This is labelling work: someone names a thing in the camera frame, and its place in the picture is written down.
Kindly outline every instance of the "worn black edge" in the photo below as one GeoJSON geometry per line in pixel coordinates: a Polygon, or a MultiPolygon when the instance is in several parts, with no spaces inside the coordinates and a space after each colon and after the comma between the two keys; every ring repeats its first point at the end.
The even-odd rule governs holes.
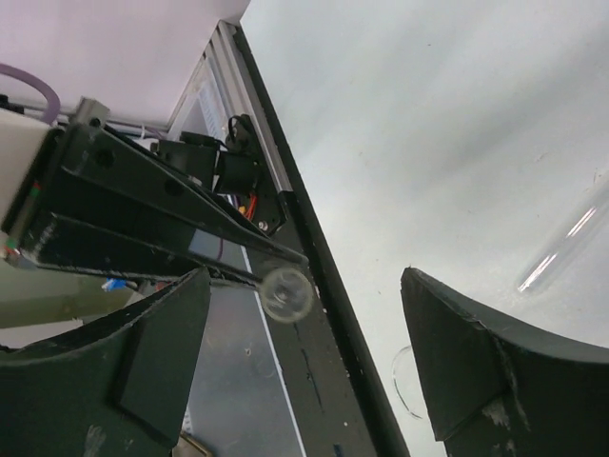
{"type": "Polygon", "coordinates": [[[265,112],[266,121],[273,134],[302,216],[297,222],[299,235],[309,259],[311,272],[320,289],[328,320],[337,346],[350,373],[353,390],[358,398],[363,417],[372,436],[378,455],[383,457],[409,456],[402,432],[381,378],[376,370],[357,317],[350,304],[341,275],[338,272],[321,225],[308,197],[303,178],[298,171],[284,131],[266,91],[262,76],[241,29],[234,35],[235,43],[246,63],[254,88],[265,112]]]}

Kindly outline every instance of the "blue object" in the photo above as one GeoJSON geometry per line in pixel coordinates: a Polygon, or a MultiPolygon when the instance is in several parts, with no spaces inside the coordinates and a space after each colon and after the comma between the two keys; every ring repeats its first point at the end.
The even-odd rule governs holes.
{"type": "Polygon", "coordinates": [[[102,286],[102,289],[105,292],[112,292],[113,290],[116,290],[118,288],[126,288],[126,287],[127,287],[126,280],[108,278],[108,280],[102,286]]]}

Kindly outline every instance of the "clear plastic wheel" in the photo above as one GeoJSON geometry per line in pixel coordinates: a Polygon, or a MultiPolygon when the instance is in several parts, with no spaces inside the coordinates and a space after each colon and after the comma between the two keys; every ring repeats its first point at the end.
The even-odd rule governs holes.
{"type": "Polygon", "coordinates": [[[296,268],[273,269],[258,292],[265,313],[284,324],[300,321],[313,308],[313,285],[296,268]]]}

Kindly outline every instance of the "white tabletop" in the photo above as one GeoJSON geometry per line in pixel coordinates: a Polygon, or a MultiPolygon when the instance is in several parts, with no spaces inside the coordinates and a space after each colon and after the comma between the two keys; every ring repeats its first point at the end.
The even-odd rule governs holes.
{"type": "Polygon", "coordinates": [[[405,267],[609,346],[603,211],[573,261],[557,251],[558,279],[518,291],[553,234],[573,236],[585,209],[604,202],[593,195],[609,167],[608,22],[603,0],[252,0],[246,12],[246,37],[414,457],[444,450],[392,386],[392,360],[408,344],[405,267]]]}

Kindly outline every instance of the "purple tube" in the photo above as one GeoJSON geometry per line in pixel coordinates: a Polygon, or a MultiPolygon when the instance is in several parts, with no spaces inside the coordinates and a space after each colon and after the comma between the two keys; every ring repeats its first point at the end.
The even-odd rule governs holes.
{"type": "Polygon", "coordinates": [[[16,69],[7,64],[0,64],[0,74],[21,81],[42,93],[47,99],[47,109],[45,109],[40,120],[45,124],[52,124],[55,122],[59,115],[61,102],[59,101],[57,93],[51,89],[47,83],[27,71],[16,69]]]}

